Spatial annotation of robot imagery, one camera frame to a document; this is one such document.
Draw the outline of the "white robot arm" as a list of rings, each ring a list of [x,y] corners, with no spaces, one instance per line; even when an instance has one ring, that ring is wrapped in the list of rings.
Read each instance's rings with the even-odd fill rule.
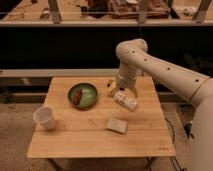
[[[136,94],[136,73],[141,69],[195,108],[190,132],[187,171],[213,171],[213,78],[153,57],[143,39],[116,46],[120,60],[117,88]]]

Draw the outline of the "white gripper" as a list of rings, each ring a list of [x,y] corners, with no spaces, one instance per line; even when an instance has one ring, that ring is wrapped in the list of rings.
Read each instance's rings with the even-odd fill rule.
[[[116,76],[116,85],[119,88],[123,88],[123,89],[130,88],[130,91],[134,94],[134,96],[136,98],[138,97],[137,89],[135,88],[135,79],[134,78],[124,77],[124,76],[118,74]],[[118,87],[116,85],[112,84],[108,88],[109,97],[113,97],[115,95],[115,93],[118,91]]]

